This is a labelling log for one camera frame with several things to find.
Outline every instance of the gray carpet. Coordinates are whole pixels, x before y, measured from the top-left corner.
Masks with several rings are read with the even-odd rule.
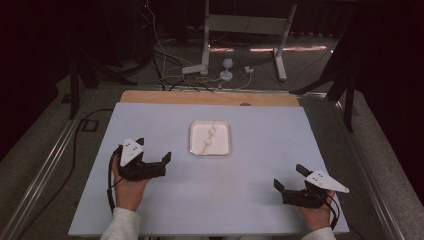
[[[274,44],[271,44],[274,41],[275,39],[267,38],[260,44],[249,44],[246,47],[235,46],[231,41],[224,41],[224,43],[220,44],[212,43],[211,46],[213,48],[234,48],[234,51],[230,52],[227,49],[224,52],[212,53],[208,77],[216,79],[219,72],[223,70],[221,67],[223,59],[231,57],[234,61],[234,67],[231,69],[234,78],[223,84],[222,91],[233,91],[233,89],[247,84],[249,76],[243,72],[244,66],[253,66],[254,69],[252,80],[244,90],[287,91],[316,80],[331,55],[331,49],[336,45],[336,41],[331,38],[290,37],[286,45],[287,51],[284,51],[283,57],[288,80],[282,83],[277,80],[274,61],[270,52],[258,53],[249,51],[250,48],[266,49],[274,47]],[[184,58],[194,64],[200,63],[202,51],[201,40],[190,40],[187,44],[171,40],[163,42],[162,47],[168,54]],[[160,71],[162,71],[163,62],[160,57],[156,59],[156,62],[160,67]],[[132,63],[129,62],[126,64],[126,67],[130,67],[131,65]],[[173,67],[176,67],[176,65],[169,62],[166,63],[167,70]],[[168,72],[168,76],[178,76],[180,74],[181,71],[178,68]],[[129,87],[119,85],[104,76],[100,77],[102,82],[97,90],[85,91],[86,93],[93,92],[93,96],[81,109],[81,116],[85,116],[101,108],[113,108],[115,103],[119,101],[122,92],[125,89],[129,89]],[[188,77],[185,79],[186,81],[176,86],[174,90],[195,91],[197,89],[208,91],[195,81],[197,77],[199,76],[196,74],[194,77]],[[132,87],[133,89],[161,89],[158,80],[159,77],[152,65],[130,76],[129,79],[139,83],[139,86]],[[167,78],[164,80],[166,82],[162,81],[162,83],[166,85],[166,89],[169,89],[173,84],[180,81],[181,78]],[[20,199],[22,199],[26,188],[48,157],[66,124],[68,124],[67,117],[70,106],[60,103],[63,94],[69,92],[68,81],[66,78],[58,84],[61,92],[60,96],[51,103],[38,121],[28,130],[0,164],[0,181],[2,182],[0,187],[1,228],[6,226],[8,219],[10,219]],[[208,82],[207,84],[210,85],[208,87],[209,90],[218,91],[217,86],[219,83]],[[327,92],[329,86],[331,84],[322,86],[314,91]],[[358,168],[358,163],[355,162],[355,158],[353,157],[355,156],[355,149],[352,149],[347,140],[346,133],[342,130],[343,126],[340,125],[340,121],[338,120],[338,113],[334,112],[334,103],[329,103],[322,98],[313,97],[302,98],[300,103],[308,115],[330,175],[339,179],[351,189],[351,193],[340,194],[339,196],[349,224],[364,239],[388,239],[376,214],[367,188],[363,183],[361,169]],[[99,129],[96,132],[78,133],[76,142],[76,168],[70,181],[50,206],[28,228],[22,239],[79,239],[78,237],[68,236],[67,232],[110,116],[111,113],[108,111],[96,113],[91,118],[100,121]],[[405,176],[399,170],[399,165],[396,165],[397,160],[393,152],[390,151],[390,145],[388,145],[387,140],[384,138],[384,134],[381,133],[378,124],[375,122],[372,113],[367,108],[363,96],[360,93],[357,93],[355,98],[353,124],[355,129],[354,137],[358,140],[361,148],[364,149],[367,159],[373,161],[370,164],[379,164],[381,162],[381,154],[384,154],[385,159],[387,159],[386,163],[391,163],[392,165],[387,171],[395,172],[396,181],[400,184],[400,186],[396,185],[392,187],[397,190],[402,189],[403,194],[411,196],[408,198],[408,203],[415,206],[416,197],[414,197],[413,191],[411,192],[411,187],[407,184],[405,185]],[[73,142],[71,140],[66,149],[64,149],[60,161],[50,176],[50,180],[45,185],[29,219],[32,219],[59,189],[70,170],[72,155]],[[389,202],[396,216],[396,220],[400,222],[405,239],[422,239],[423,233],[417,230],[420,229],[419,226],[423,223],[422,205],[421,208],[420,206],[415,208],[417,209],[415,219],[408,218],[409,214],[412,214],[411,208],[398,203],[396,193],[384,189],[384,186],[387,186],[384,183],[386,181],[384,176],[387,175],[382,177],[380,175],[380,173],[375,174],[376,181],[379,183],[379,187],[386,190],[383,191],[382,195]],[[358,233],[352,230],[351,233],[338,235],[337,239],[361,239]],[[300,239],[300,236],[287,236],[283,239]]]

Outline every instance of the sleeve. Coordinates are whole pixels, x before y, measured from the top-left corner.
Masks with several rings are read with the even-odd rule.
[[[304,236],[301,240],[336,240],[330,227],[315,230]]]
[[[138,239],[140,216],[131,210],[115,208],[112,222],[103,233],[101,240]]]

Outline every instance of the white object in tray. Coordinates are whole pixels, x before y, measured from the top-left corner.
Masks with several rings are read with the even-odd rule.
[[[194,155],[228,155],[230,127],[223,121],[195,121],[190,128],[190,152]]]

